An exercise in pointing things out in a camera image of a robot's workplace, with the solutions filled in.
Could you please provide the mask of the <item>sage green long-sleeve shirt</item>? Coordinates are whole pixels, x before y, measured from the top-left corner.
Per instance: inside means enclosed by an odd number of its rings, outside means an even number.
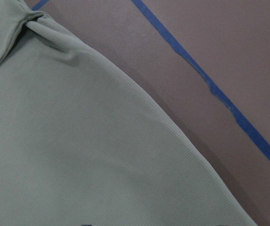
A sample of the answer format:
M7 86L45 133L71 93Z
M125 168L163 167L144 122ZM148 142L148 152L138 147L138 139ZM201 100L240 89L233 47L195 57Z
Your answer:
M0 226L253 226L128 75L43 11L0 0Z

